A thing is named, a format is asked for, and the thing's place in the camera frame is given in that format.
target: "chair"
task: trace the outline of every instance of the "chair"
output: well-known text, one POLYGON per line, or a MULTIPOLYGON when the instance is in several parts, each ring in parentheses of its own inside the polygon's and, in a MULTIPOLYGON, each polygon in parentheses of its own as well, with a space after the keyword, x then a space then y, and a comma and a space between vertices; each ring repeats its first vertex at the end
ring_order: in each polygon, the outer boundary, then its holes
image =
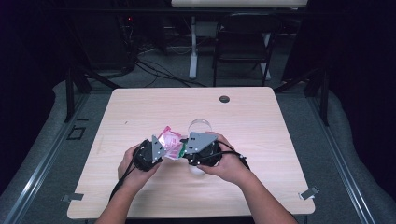
POLYGON ((213 86, 216 86, 218 62, 220 63, 266 63, 262 86, 268 73, 275 37, 281 21, 267 14, 233 13, 220 19, 216 31, 216 45, 212 68, 213 86), (264 34, 269 34, 265 44, 264 34))

